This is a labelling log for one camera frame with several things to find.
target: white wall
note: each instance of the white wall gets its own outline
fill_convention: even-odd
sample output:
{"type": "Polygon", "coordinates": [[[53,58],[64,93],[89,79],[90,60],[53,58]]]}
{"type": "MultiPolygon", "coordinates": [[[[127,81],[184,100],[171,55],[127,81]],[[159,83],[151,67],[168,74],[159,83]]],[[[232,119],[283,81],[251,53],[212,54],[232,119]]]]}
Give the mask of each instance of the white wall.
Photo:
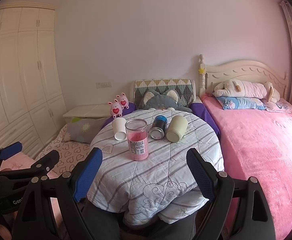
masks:
{"type": "Polygon", "coordinates": [[[66,106],[105,103],[136,79],[198,81],[209,65],[253,59],[281,77],[291,46],[280,0],[67,0],[55,15],[66,106]],[[96,89],[96,82],[113,87],[96,89]]]}

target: cabinet handle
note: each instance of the cabinet handle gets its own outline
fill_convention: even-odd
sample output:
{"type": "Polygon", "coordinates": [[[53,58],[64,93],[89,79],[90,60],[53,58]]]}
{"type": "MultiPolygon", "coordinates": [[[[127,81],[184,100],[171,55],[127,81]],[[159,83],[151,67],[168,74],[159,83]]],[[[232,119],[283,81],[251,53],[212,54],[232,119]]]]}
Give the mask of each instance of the cabinet handle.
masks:
{"type": "Polygon", "coordinates": [[[15,131],[17,131],[17,128],[14,129],[14,130],[12,130],[12,131],[9,133],[9,135],[12,135],[15,131]]]}

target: striped quilt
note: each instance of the striped quilt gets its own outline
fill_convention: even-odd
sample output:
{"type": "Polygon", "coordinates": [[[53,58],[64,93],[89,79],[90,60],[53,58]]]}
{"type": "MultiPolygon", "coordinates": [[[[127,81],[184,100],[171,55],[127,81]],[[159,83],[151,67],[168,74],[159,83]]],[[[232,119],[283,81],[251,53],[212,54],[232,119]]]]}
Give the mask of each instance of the striped quilt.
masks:
{"type": "Polygon", "coordinates": [[[186,164],[186,152],[196,148],[217,171],[224,170],[218,138],[213,129],[199,117],[181,111],[141,110],[124,116],[147,121],[148,130],[157,115],[170,123],[174,115],[188,120],[186,134],[178,143],[149,140],[149,156],[136,162],[130,158],[127,141],[116,141],[111,123],[91,143],[103,152],[102,165],[87,198],[95,206],[110,212],[125,212],[124,222],[131,228],[147,225],[159,217],[174,223],[201,208],[203,197],[186,164]]]}

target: pink bedsheet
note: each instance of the pink bedsheet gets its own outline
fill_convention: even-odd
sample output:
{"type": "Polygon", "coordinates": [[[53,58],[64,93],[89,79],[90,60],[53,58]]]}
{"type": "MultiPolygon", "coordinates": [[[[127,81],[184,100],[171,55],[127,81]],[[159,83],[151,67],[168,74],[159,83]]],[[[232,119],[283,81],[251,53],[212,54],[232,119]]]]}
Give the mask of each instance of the pink bedsheet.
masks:
{"type": "Polygon", "coordinates": [[[221,133],[225,171],[236,179],[258,178],[276,239],[284,239],[292,229],[292,114],[223,110],[214,97],[204,96],[202,101],[221,133]]]}

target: gray pillow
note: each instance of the gray pillow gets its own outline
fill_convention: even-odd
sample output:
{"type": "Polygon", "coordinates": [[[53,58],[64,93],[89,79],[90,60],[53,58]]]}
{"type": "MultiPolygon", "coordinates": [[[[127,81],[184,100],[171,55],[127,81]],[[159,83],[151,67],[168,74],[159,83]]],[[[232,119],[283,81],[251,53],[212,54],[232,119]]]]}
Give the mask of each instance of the gray pillow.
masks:
{"type": "Polygon", "coordinates": [[[82,143],[91,143],[99,133],[102,125],[107,118],[89,119],[84,118],[77,122],[71,122],[67,125],[63,142],[77,141],[82,143]]]}

